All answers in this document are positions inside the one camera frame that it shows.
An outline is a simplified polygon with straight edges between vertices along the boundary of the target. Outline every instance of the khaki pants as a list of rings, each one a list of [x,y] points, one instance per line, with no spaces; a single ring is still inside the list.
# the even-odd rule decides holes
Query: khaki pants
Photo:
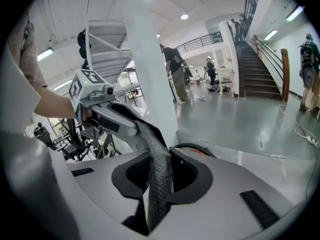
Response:
[[[174,72],[171,75],[172,75],[172,81],[174,84],[175,91],[178,94],[180,100],[182,102],[187,101],[188,95],[186,92],[185,75],[184,75],[183,68],[180,67],[176,72]]]

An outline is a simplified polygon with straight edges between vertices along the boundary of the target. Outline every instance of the stair railing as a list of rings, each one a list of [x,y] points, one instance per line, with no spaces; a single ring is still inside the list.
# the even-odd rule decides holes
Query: stair railing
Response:
[[[220,31],[218,31],[215,33],[198,37],[189,42],[185,42],[177,46],[176,49],[179,51],[180,54],[184,54],[197,48],[201,48],[201,47],[205,47],[205,46],[209,46],[209,45],[213,45],[221,42],[223,42],[223,39]]]
[[[247,33],[249,31],[250,25],[254,18],[256,8],[258,5],[258,0],[245,0],[244,11],[243,11],[243,22],[242,22],[242,29],[243,29],[243,36],[246,38]]]
[[[290,65],[288,50],[281,49],[281,58],[279,58],[273,50],[270,49],[265,43],[258,39],[257,35],[254,35],[251,43],[256,49],[256,53],[262,59],[264,56],[274,67],[275,71],[278,73],[282,80],[282,100],[284,102],[288,101],[289,89],[290,89]]]

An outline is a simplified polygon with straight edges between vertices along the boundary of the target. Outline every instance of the metal staircase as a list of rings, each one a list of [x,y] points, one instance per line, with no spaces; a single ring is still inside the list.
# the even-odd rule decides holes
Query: metal staircase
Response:
[[[240,53],[244,95],[282,100],[276,82],[257,53],[249,45],[241,47]]]

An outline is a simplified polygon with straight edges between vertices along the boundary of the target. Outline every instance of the fluorescent light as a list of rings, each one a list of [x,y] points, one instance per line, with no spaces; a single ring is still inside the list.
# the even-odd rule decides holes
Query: fluorescent light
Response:
[[[269,39],[272,38],[277,32],[278,32],[277,30],[272,30],[271,33],[268,34],[264,40],[269,40]]]
[[[55,90],[58,90],[58,89],[60,89],[61,87],[65,86],[65,85],[67,85],[67,84],[70,84],[71,82],[72,82],[72,79],[69,80],[69,81],[66,81],[66,82],[64,82],[64,83],[62,83],[62,84],[60,84],[60,85],[57,86],[56,88],[53,88],[53,90],[54,90],[54,91],[55,91]]]
[[[54,51],[50,48],[48,50],[45,50],[44,52],[40,53],[38,55],[38,62],[41,61],[42,59],[44,59],[45,57],[48,57],[49,55],[53,54]]]
[[[181,15],[181,20],[186,20],[189,18],[188,14]]]
[[[305,8],[303,6],[298,6],[296,9],[293,10],[287,17],[286,20],[288,22],[292,22],[295,17],[297,17]]]

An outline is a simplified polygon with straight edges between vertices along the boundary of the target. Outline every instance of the robotic arm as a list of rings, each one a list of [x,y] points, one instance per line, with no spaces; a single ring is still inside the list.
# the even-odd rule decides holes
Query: robotic arm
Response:
[[[69,96],[75,118],[85,128],[93,127],[95,137],[103,129],[128,143],[133,151],[147,148],[148,145],[140,135],[136,123],[139,121],[148,125],[165,145],[160,130],[144,121],[130,105],[116,99],[113,86],[97,72],[77,69],[69,89]],[[84,110],[89,109],[92,117],[84,121]]]

